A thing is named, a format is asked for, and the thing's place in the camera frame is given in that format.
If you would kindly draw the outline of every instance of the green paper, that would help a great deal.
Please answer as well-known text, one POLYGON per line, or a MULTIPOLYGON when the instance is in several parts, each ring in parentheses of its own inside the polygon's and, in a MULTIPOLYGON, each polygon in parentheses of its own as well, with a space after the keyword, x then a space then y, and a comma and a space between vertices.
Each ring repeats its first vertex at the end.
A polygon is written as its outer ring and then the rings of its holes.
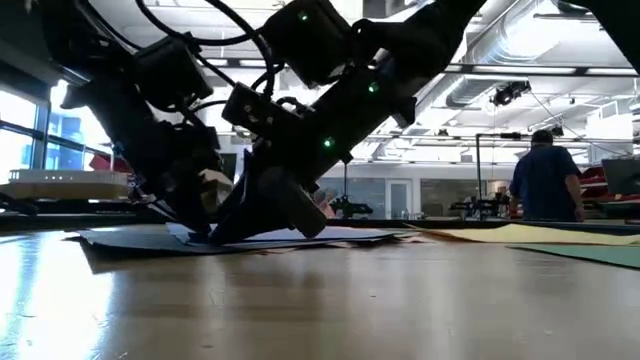
POLYGON ((640 246, 513 245, 508 247, 640 269, 640 246))

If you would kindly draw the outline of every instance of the green led light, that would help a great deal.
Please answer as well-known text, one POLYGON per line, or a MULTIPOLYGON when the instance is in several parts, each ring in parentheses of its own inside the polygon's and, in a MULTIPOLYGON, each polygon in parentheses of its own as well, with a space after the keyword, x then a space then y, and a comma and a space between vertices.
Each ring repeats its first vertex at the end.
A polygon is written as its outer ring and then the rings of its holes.
POLYGON ((322 145, 324 145, 324 147, 326 148, 330 148, 333 146, 334 143, 335 141, 332 138, 328 138, 322 143, 322 145))
POLYGON ((370 93, 374 93, 376 91, 378 91, 379 87, 378 84, 376 84, 375 82, 372 82, 371 84, 369 84, 369 92, 370 93))

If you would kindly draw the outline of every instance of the wooden table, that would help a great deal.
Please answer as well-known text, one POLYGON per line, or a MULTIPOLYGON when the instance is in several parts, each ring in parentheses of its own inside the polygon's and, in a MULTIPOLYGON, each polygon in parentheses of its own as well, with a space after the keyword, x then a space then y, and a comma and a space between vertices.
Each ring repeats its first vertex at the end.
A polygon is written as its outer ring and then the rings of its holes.
POLYGON ((105 259, 63 237, 0 237, 0 358, 640 358, 632 270, 488 244, 105 259))

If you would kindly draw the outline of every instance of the ceiling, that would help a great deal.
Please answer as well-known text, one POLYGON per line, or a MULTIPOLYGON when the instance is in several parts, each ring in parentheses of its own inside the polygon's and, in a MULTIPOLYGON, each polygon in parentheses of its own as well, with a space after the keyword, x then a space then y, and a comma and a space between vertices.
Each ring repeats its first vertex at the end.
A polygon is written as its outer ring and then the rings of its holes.
MULTIPOLYGON (((176 30, 191 31, 196 36, 206 38, 241 34, 233 22, 204 0, 145 1, 156 16, 176 30)), ((353 22, 362 18, 364 13, 371 12, 373 1, 385 3, 385 0, 332 0, 332 3, 349 22, 353 22)), ((133 0, 91 2, 119 32, 138 44, 151 44, 162 37, 162 33, 139 13, 133 0)), ((279 0, 231 0, 225 3, 254 27, 261 26, 283 5, 283 1, 279 0)), ((387 9, 389 4, 400 5, 386 20, 405 18, 415 9, 407 5, 410 3, 388 0, 387 9)), ((520 0, 513 4, 512 0, 488 0, 467 28, 465 44, 459 58, 454 61, 537 67, 630 67, 607 33, 589 14, 569 18, 551 0, 520 0)), ((209 59, 259 59, 259 53, 250 42, 224 48, 205 48, 204 56, 209 59)), ((251 82, 262 73, 259 69, 248 68, 226 71, 234 79, 243 82, 251 82)), ((211 80, 216 86, 223 85, 213 76, 211 80)), ((615 108, 615 115, 622 116, 629 112, 628 104, 635 96, 632 78, 448 74, 434 79, 429 88, 429 91, 419 94, 420 104, 414 126, 401 130, 393 120, 388 120, 374 132, 378 138, 372 137, 353 150, 354 157, 362 161, 461 162, 461 154, 475 157, 473 143, 452 138, 427 140, 420 136, 435 135, 443 129, 451 137, 491 132, 527 132, 553 126, 559 118, 567 129, 585 135, 588 116, 601 112, 603 106, 615 108), (507 107, 496 109, 490 104, 490 97, 496 87, 503 86, 514 76, 530 81, 532 92, 507 107), (451 100, 452 94, 459 93, 471 101, 464 106, 451 107, 451 101, 447 99, 451 100), (385 139, 384 135, 389 134, 402 138, 385 139)), ((296 96, 302 102, 309 103, 324 90, 305 89, 287 71, 279 76, 276 89, 279 89, 276 96, 296 96)), ((223 99, 228 93, 228 88, 218 88, 214 98, 223 99)), ((207 122, 220 127, 219 131, 230 130, 230 126, 221 120, 220 110, 211 109, 206 114, 207 122)), ((565 133, 567 137, 575 137, 570 131, 565 133)), ((483 146, 481 157, 492 162, 514 162, 518 154, 526 151, 525 143, 491 142, 483 146)), ((574 143, 572 146, 576 159, 586 159, 583 155, 588 143, 574 143)))

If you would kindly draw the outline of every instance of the table surface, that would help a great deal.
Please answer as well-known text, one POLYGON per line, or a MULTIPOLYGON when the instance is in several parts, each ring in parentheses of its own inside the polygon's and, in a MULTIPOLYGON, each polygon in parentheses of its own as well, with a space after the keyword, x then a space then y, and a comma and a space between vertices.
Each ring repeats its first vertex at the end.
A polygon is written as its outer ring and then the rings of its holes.
POLYGON ((634 359, 640 273, 497 244, 122 258, 0 237, 2 359, 634 359))

